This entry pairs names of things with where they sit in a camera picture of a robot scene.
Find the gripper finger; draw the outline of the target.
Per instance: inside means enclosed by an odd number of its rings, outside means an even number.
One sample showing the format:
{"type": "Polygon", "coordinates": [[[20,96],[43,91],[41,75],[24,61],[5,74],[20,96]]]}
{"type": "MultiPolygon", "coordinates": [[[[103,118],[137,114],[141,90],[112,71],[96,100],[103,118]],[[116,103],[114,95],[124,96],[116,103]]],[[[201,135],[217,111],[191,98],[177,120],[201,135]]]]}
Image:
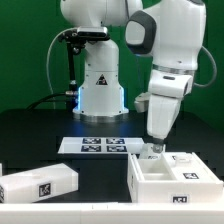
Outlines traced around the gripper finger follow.
{"type": "Polygon", "coordinates": [[[159,139],[159,138],[154,138],[153,139],[153,152],[154,153],[162,153],[164,150],[164,140],[163,139],[159,139]]]}

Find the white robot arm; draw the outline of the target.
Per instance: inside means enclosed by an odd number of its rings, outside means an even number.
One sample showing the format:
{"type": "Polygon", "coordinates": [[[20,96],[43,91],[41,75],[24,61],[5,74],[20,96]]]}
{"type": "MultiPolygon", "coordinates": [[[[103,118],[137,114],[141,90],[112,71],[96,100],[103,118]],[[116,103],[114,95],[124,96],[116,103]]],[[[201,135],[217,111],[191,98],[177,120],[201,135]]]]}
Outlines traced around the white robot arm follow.
{"type": "Polygon", "coordinates": [[[118,81],[119,48],[107,37],[108,26],[123,26],[128,49],[152,59],[148,91],[135,105],[148,113],[153,150],[163,152],[181,101],[193,87],[205,31],[204,2],[160,0],[144,8],[141,0],[61,0],[60,7],[75,28],[73,38],[85,49],[84,83],[74,116],[99,121],[128,113],[118,81]]]}

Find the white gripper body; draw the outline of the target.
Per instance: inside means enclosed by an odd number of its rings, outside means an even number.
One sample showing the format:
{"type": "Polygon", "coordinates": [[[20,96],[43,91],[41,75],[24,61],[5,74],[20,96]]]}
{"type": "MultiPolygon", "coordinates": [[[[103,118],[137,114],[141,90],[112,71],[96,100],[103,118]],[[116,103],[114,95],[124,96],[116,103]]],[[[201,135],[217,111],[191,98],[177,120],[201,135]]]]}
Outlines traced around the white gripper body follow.
{"type": "Polygon", "coordinates": [[[181,100],[152,94],[149,97],[147,133],[164,140],[179,114],[181,100]]]}

